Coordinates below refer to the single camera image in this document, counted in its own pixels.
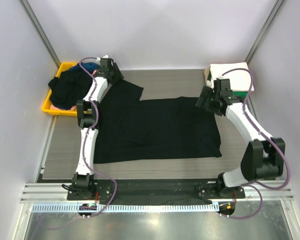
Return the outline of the yellow plastic bin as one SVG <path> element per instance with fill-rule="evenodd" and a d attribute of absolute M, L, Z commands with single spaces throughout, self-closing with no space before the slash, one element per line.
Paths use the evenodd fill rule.
<path fill-rule="evenodd" d="M 53 78 L 59 78 L 61 73 L 68 71 L 70 68 L 75 67 L 77 65 L 76 62 L 63 62 L 61 63 L 56 75 Z M 76 107 L 72 107 L 69 110 L 64 110 L 61 108 L 57 108 L 50 101 L 50 96 L 52 94 L 52 89 L 49 88 L 49 92 L 42 104 L 41 110 L 44 113 L 53 115 L 53 116 L 68 116 L 68 117 L 77 117 L 77 109 Z"/>

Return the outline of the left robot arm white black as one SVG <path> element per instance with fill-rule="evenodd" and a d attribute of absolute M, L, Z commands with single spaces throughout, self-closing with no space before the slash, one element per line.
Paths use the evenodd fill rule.
<path fill-rule="evenodd" d="M 113 85 L 124 77 L 118 65 L 108 55 L 95 57 L 98 69 L 90 73 L 79 62 L 80 68 L 92 79 L 87 95 L 76 103 L 77 122 L 80 128 L 81 143 L 78 164 L 69 186 L 67 199 L 91 200 L 96 196 L 97 190 L 94 175 L 94 153 L 99 133 L 98 122 L 100 118 L 98 104 L 108 85 Z"/>

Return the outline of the black t shirt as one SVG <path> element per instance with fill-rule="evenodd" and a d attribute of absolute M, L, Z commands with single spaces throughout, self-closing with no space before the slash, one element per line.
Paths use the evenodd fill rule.
<path fill-rule="evenodd" d="M 99 104 L 94 163 L 221 157 L 215 116 L 195 97 L 143 100 L 143 88 L 122 80 Z"/>

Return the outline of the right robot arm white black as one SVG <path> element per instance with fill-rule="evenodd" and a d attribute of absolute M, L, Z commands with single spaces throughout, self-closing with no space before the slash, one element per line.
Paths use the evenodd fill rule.
<path fill-rule="evenodd" d="M 219 197 L 227 198 L 244 184 L 282 176 L 284 140 L 265 131 L 245 107 L 244 99 L 233 94 L 229 79 L 215 80 L 213 88 L 204 86 L 196 106 L 226 117 L 247 144 L 240 166 L 218 175 L 215 192 Z"/>

